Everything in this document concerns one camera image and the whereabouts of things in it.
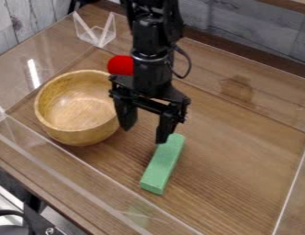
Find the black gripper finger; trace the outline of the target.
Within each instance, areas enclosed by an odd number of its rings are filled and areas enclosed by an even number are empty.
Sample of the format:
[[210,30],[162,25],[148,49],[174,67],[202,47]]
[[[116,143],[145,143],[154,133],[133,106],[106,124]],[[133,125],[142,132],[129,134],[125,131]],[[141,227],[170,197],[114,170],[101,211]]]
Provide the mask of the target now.
[[172,112],[165,112],[161,114],[160,125],[157,128],[157,143],[162,144],[168,141],[169,136],[176,131],[177,126],[177,114]]
[[114,98],[114,107],[118,116],[120,125],[124,130],[129,131],[138,119],[138,107],[129,99]]

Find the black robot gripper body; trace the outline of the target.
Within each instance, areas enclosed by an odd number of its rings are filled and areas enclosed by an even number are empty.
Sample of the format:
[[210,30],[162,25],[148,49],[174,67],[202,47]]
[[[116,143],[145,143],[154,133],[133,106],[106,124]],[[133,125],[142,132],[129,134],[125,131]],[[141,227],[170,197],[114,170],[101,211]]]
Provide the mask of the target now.
[[184,123],[192,100],[173,86],[170,62],[148,63],[133,59],[133,75],[113,74],[110,97],[129,99],[138,107],[161,116],[165,112],[177,114]]

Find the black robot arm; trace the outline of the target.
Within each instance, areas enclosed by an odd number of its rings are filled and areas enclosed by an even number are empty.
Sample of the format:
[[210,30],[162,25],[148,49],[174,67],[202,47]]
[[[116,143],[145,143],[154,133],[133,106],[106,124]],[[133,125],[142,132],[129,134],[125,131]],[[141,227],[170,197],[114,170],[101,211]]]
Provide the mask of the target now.
[[184,36],[178,0],[121,0],[133,36],[133,74],[113,74],[110,97],[122,129],[133,128],[138,110],[157,114],[157,143],[168,141],[186,121],[192,99],[173,86],[173,79],[188,77],[176,72],[176,54],[185,51],[177,42]]

